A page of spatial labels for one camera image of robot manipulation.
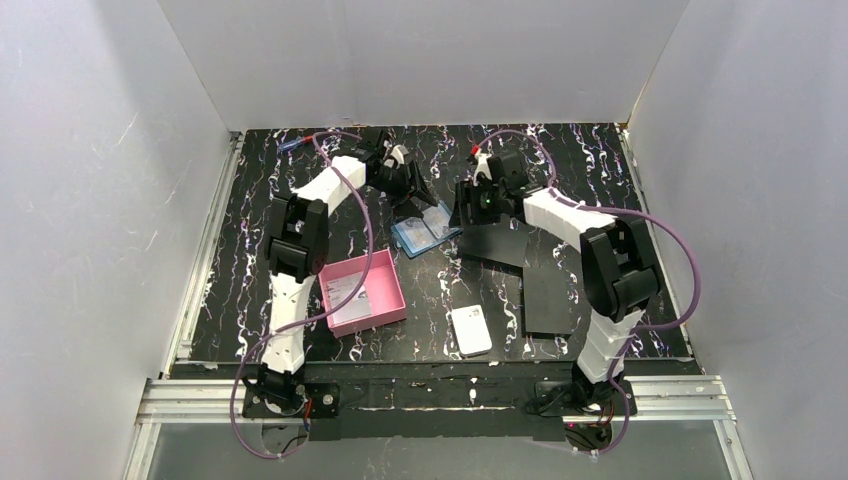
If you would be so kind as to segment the blue leather card holder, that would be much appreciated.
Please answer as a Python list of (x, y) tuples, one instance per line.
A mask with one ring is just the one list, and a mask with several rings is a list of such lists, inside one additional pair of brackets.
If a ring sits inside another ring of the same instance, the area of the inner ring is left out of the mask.
[(449, 225), (450, 212), (440, 201), (426, 208), (421, 218), (410, 217), (391, 227), (396, 242), (412, 259), (436, 248), (461, 234), (461, 229)]

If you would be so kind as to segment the pink plastic tray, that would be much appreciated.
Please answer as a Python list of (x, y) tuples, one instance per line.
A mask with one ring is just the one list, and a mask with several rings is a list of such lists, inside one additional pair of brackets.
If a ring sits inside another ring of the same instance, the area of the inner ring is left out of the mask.
[(327, 325), (336, 338), (407, 318), (406, 302), (389, 249), (373, 254), (364, 283), (355, 296), (337, 310), (361, 280), (367, 259), (363, 255), (329, 264), (318, 275), (324, 307), (334, 310), (327, 317)]

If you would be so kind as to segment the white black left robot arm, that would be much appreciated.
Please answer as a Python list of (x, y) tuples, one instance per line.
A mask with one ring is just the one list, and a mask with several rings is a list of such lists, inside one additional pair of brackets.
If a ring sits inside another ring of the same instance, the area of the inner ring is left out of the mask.
[(247, 390), (260, 402), (274, 405), (285, 416), (308, 405), (303, 384), (304, 327), (312, 285), (329, 253), (329, 216), (347, 198), (364, 202), (359, 191), (370, 187), (384, 193), (406, 215), (415, 201), (436, 206), (418, 166), (407, 149), (393, 142), (383, 128), (367, 128), (350, 149), (325, 160), (325, 169), (309, 183), (272, 200), (265, 227), (264, 255), (272, 289), (268, 338), (255, 381)]

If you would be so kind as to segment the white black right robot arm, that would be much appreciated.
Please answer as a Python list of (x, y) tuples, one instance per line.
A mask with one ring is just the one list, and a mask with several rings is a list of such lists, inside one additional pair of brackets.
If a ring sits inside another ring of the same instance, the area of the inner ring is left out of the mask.
[(527, 411), (544, 415), (561, 407), (609, 404), (622, 390), (623, 357), (635, 329), (663, 284), (646, 220), (591, 210), (532, 181), (517, 153), (489, 155), (473, 148), (468, 160), (475, 169), (456, 185), (450, 226), (494, 224), (508, 215), (558, 237), (580, 255), (591, 306), (584, 346), (570, 381), (537, 394)]

